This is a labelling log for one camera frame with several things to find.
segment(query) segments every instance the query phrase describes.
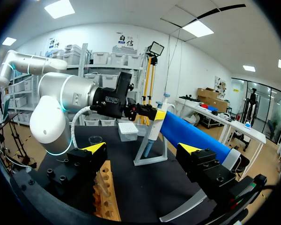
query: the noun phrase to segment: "cardboard box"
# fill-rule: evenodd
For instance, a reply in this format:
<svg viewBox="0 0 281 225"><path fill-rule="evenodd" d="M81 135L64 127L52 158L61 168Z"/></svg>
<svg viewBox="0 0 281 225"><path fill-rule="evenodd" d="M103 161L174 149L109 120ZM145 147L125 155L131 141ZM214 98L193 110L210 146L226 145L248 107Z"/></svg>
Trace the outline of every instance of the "cardboard box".
<svg viewBox="0 0 281 225"><path fill-rule="evenodd" d="M202 97L202 96L198 96L198 99L201 102L204 102L206 105L211 105L211 106L217 108L219 113L226 112L228 103L223 100L220 100L218 98L215 99L215 98Z"/></svg>
<svg viewBox="0 0 281 225"><path fill-rule="evenodd" d="M198 88L197 95L208 98L217 98L218 93L203 88Z"/></svg>

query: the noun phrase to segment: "screw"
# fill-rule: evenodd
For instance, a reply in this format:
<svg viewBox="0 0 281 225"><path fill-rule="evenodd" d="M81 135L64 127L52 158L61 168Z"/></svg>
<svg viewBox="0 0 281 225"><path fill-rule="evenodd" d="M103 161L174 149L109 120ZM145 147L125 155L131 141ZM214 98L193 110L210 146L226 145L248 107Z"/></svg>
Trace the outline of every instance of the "screw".
<svg viewBox="0 0 281 225"><path fill-rule="evenodd" d="M35 180L33 180L33 179L30 179L30 180L28 181L28 184L30 184L30 185L34 185L34 183L35 183Z"/></svg>
<svg viewBox="0 0 281 225"><path fill-rule="evenodd" d="M25 191L25 190L27 189L26 185L25 185L25 184L22 184L22 185L21 185L21 189L22 189L22 191Z"/></svg>

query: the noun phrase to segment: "white box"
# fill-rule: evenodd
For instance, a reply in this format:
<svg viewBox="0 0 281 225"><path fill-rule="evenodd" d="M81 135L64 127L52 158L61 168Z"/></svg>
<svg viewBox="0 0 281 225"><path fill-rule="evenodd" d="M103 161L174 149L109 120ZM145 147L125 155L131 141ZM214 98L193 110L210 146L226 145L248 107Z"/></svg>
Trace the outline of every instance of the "white box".
<svg viewBox="0 0 281 225"><path fill-rule="evenodd" d="M81 54L81 48L78 46L78 45L67 45L65 47L65 51L70 51L71 53L72 52L77 52L78 54Z"/></svg>
<svg viewBox="0 0 281 225"><path fill-rule="evenodd" d="M97 113L92 113L91 115L85 117L86 126L99 126L100 115Z"/></svg>
<svg viewBox="0 0 281 225"><path fill-rule="evenodd" d="M100 116L100 121L102 127L111 127L115 125L116 119L108 116Z"/></svg>
<svg viewBox="0 0 281 225"><path fill-rule="evenodd" d="M27 104L27 96L16 97L15 98L15 105L17 108L22 107L23 105Z"/></svg>
<svg viewBox="0 0 281 225"><path fill-rule="evenodd" d="M118 134L122 142L136 141L138 131L134 123L118 124Z"/></svg>
<svg viewBox="0 0 281 225"><path fill-rule="evenodd" d="M18 114L18 117L19 117L19 121L21 121L21 122L24 122L24 121L25 121L23 112L20 112L20 113Z"/></svg>
<svg viewBox="0 0 281 225"><path fill-rule="evenodd" d="M93 82L97 83L100 87L102 87L101 74L85 74L84 77L88 80L92 80Z"/></svg>
<svg viewBox="0 0 281 225"><path fill-rule="evenodd" d="M148 130L148 126L145 124L135 124L136 128L139 130L137 133L137 136L144 137L146 135L146 132Z"/></svg>
<svg viewBox="0 0 281 225"><path fill-rule="evenodd" d="M31 114L32 114L31 112L24 112L23 113L23 117L24 117L25 122L30 121Z"/></svg>
<svg viewBox="0 0 281 225"><path fill-rule="evenodd" d="M108 52L94 52L93 53L94 64L106 64L108 56L109 56Z"/></svg>
<svg viewBox="0 0 281 225"><path fill-rule="evenodd" d="M64 53L64 50L56 50L52 52L52 58L62 60Z"/></svg>
<svg viewBox="0 0 281 225"><path fill-rule="evenodd" d="M117 86L118 75L107 75L102 74L102 87L104 88L113 88Z"/></svg>
<svg viewBox="0 0 281 225"><path fill-rule="evenodd" d="M15 87L13 85L9 85L8 87L8 93L14 93Z"/></svg>
<svg viewBox="0 0 281 225"><path fill-rule="evenodd" d="M24 89L25 90L31 90L31 80L24 81Z"/></svg>
<svg viewBox="0 0 281 225"><path fill-rule="evenodd" d="M15 83L15 84L13 84L13 86L15 87L15 92L25 90L24 81Z"/></svg>
<svg viewBox="0 0 281 225"><path fill-rule="evenodd" d="M133 68L140 68L143 56L141 55L128 55L128 66Z"/></svg>
<svg viewBox="0 0 281 225"><path fill-rule="evenodd" d="M123 66L125 63L126 54L111 53L111 64L117 66Z"/></svg>
<svg viewBox="0 0 281 225"><path fill-rule="evenodd" d="M76 52L64 54L63 60L66 61L68 65L78 65L80 60L80 54Z"/></svg>

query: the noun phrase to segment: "ceiling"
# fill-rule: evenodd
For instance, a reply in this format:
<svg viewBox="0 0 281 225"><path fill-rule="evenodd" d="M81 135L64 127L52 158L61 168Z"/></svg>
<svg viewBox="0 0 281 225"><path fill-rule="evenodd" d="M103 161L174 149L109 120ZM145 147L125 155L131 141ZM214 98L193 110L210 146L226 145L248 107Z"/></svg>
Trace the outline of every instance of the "ceiling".
<svg viewBox="0 0 281 225"><path fill-rule="evenodd" d="M56 0L30 0L2 36L17 39L12 48L40 34L78 24L122 23L178 37L178 30L197 17L214 34L196 38L181 29L179 39L201 49L232 73L281 84L281 43L251 0L70 0L75 14L52 19L44 7ZM224 10L230 5L246 7ZM213 10L216 13L206 15ZM242 65L255 66L256 73Z"/></svg>

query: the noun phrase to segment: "blue tube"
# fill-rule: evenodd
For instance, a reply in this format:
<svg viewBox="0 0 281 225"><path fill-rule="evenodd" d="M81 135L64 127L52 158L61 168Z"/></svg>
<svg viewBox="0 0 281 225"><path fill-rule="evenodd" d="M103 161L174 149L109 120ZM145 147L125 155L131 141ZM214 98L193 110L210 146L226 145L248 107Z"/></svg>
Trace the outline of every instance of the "blue tube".
<svg viewBox="0 0 281 225"><path fill-rule="evenodd" d="M152 147L153 143L154 143L154 141L152 141L152 140L149 140L149 141L148 141L148 144L147 144L147 146L146 146L146 148L145 148L144 157L147 157L147 156L148 156L148 154L149 154L149 152L150 152L150 150L151 150L151 147Z"/></svg>

